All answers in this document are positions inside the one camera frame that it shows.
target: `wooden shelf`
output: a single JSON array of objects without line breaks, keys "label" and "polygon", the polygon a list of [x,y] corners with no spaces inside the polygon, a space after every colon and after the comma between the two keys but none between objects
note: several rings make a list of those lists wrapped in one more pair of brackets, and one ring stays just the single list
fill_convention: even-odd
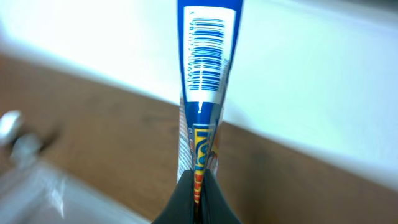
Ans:
[{"label": "wooden shelf", "polygon": [[[0,114],[60,137],[47,161],[153,220],[177,177],[178,108],[0,56]],[[398,195],[230,124],[218,180],[244,223],[398,223]]]}]

